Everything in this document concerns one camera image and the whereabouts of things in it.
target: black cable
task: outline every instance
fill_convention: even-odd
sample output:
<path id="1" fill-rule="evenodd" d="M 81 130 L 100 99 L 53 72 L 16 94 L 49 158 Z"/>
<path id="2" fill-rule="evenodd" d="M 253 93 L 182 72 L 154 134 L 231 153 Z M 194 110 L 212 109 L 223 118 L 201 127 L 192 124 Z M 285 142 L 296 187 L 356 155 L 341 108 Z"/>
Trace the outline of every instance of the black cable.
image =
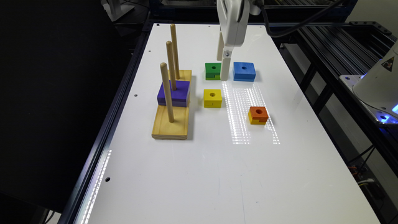
<path id="1" fill-rule="evenodd" d="M 267 31 L 268 35 L 270 35 L 271 37 L 283 37 L 283 36 L 285 36 L 285 35 L 287 35 L 287 34 L 293 33 L 294 31 L 298 30 L 299 28 L 301 28 L 301 27 L 307 25 L 308 23 L 310 23 L 310 22 L 312 22 L 312 21 L 314 21 L 314 20 L 316 20 L 316 19 L 319 19 L 320 17 L 322 17 L 323 15 L 325 15 L 325 14 L 328 13 L 330 10 L 334 9 L 335 7 L 337 7 L 338 5 L 340 5 L 341 3 L 343 3 L 344 1 L 346 1 L 346 0 L 337 1 L 337 2 L 335 2 L 335 3 L 331 4 L 331 5 L 329 5 L 328 7 L 322 9 L 321 11 L 317 12 L 315 15 L 309 17 L 308 19 L 306 19 L 306 20 L 304 20 L 304 21 L 302 21 L 302 22 L 296 24 L 295 26 L 293 26 L 293 27 L 291 27 L 291 28 L 288 28 L 288 29 L 283 30 L 283 31 L 278 32 L 278 33 L 273 33 L 273 32 L 271 32 L 271 30 L 270 30 L 270 28 L 269 28 L 269 21 L 268 21 L 267 12 L 266 12 L 266 9 L 265 9 L 263 3 L 261 2 L 261 0 L 256 0 L 254 4 L 255 4 L 256 6 L 258 6 L 258 7 L 260 7 L 260 9 L 261 9 L 262 16 L 264 17 L 264 22 L 265 22 L 265 24 L 266 24 L 266 31 Z"/>
<path id="2" fill-rule="evenodd" d="M 133 1 L 128 1 L 128 0 L 123 0 L 123 1 L 124 1 L 124 3 L 129 2 L 129 3 L 137 4 L 137 5 L 139 5 L 139 6 L 142 6 L 142 7 L 145 7 L 145 8 L 147 8 L 147 9 L 149 9 L 148 6 L 145 6 L 145 5 L 143 5 L 143 4 L 139 4 L 139 3 L 136 3 L 136 2 L 133 2 Z"/>
<path id="3" fill-rule="evenodd" d="M 367 148 L 365 151 L 363 151 L 360 155 L 356 156 L 354 159 L 348 161 L 347 164 L 350 165 L 352 162 L 356 161 L 357 159 L 359 159 L 360 157 L 365 155 L 365 153 L 369 152 L 372 149 L 372 147 L 373 147 L 373 145 L 371 145 L 369 148 Z"/>
<path id="4" fill-rule="evenodd" d="M 392 218 L 392 220 L 391 221 L 389 221 L 387 224 L 390 224 L 390 223 L 392 223 L 392 221 L 394 221 L 394 219 L 396 219 L 398 217 L 398 213 L 397 213 L 397 215 L 395 215 L 394 216 L 394 218 Z"/>
<path id="5" fill-rule="evenodd" d="M 372 152 L 375 150 L 376 147 L 373 146 L 372 151 L 369 153 L 369 155 L 367 156 L 367 158 L 365 159 L 365 161 L 362 163 L 361 167 L 358 169 L 358 174 L 361 172 L 363 166 L 365 166 L 366 162 L 368 161 L 369 157 L 371 157 Z"/>
<path id="6" fill-rule="evenodd" d="M 55 211 L 52 211 L 50 218 L 47 221 L 45 221 L 44 224 L 47 224 L 52 219 L 52 217 L 54 216 L 54 213 L 55 213 Z"/>

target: orange block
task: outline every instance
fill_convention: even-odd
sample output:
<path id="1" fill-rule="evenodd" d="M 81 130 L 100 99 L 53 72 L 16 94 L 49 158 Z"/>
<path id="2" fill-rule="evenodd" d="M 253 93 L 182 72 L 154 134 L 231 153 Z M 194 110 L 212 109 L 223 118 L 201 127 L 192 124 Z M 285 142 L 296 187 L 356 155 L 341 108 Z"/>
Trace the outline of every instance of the orange block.
<path id="1" fill-rule="evenodd" d="M 259 122 L 267 122 L 268 113 L 264 106 L 251 106 L 250 114 L 252 119 L 259 120 Z"/>

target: wooden peg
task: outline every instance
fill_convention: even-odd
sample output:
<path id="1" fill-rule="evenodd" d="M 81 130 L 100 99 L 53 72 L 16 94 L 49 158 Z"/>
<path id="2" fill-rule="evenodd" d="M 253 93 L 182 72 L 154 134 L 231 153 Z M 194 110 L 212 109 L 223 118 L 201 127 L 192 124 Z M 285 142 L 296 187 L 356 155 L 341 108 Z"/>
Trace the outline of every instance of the wooden peg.
<path id="1" fill-rule="evenodd" d="M 172 94 L 170 92 L 169 75 L 167 74 L 167 64 L 162 62 L 160 64 L 160 72 L 162 73 L 164 96 L 166 98 L 167 114 L 169 115 L 169 121 L 174 122 L 173 105 L 172 105 Z"/>
<path id="2" fill-rule="evenodd" d="M 172 90 L 177 90 L 175 86 L 175 71 L 174 71 L 174 60 L 173 60 L 173 47 L 171 41 L 166 42 L 167 49 L 167 59 L 169 60 L 169 70 L 170 70 L 170 81 L 172 84 Z"/>
<path id="3" fill-rule="evenodd" d="M 170 29 L 172 31 L 175 79 L 179 80 L 180 79 L 180 65 L 178 64 L 177 33 L 175 31 L 175 24 L 171 24 Z"/>

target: wooden base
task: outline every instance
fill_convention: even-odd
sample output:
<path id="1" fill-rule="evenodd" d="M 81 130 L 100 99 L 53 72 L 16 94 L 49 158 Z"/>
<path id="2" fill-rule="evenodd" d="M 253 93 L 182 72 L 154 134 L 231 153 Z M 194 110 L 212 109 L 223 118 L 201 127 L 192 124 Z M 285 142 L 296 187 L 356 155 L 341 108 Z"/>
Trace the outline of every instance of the wooden base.
<path id="1" fill-rule="evenodd" d="M 181 81 L 191 81 L 191 70 L 180 70 Z M 189 97 L 188 106 L 173 106 L 174 122 L 169 122 L 166 106 L 158 106 L 152 130 L 152 138 L 169 140 L 186 140 L 188 138 Z"/>

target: purple block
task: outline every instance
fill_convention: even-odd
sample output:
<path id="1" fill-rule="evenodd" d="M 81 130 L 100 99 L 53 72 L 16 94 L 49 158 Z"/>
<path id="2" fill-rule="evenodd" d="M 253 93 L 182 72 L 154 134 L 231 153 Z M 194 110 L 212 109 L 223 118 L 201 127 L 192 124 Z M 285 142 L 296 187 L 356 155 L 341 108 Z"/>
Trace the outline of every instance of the purple block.
<path id="1" fill-rule="evenodd" d="M 187 107 L 188 106 L 188 96 L 190 91 L 189 81 L 175 81 L 175 86 L 177 90 L 171 90 L 172 93 L 172 104 L 173 106 Z M 164 96 L 163 83 L 160 86 L 159 93 L 157 94 L 157 103 L 162 106 L 166 106 L 166 99 Z"/>

